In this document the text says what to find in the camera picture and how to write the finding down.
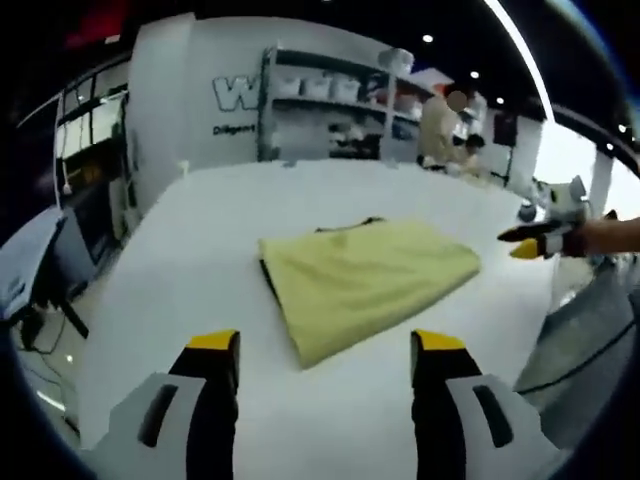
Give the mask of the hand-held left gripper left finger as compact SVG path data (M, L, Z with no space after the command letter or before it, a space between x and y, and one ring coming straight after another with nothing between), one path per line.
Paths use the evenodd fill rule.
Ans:
M112 408L93 448L100 479L231 479L238 419L240 332L195 336L167 373Z

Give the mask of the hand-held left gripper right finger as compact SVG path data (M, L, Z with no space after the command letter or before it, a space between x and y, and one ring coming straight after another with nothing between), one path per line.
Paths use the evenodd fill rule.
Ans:
M556 457L540 416L456 337L411 332L419 479L534 479Z

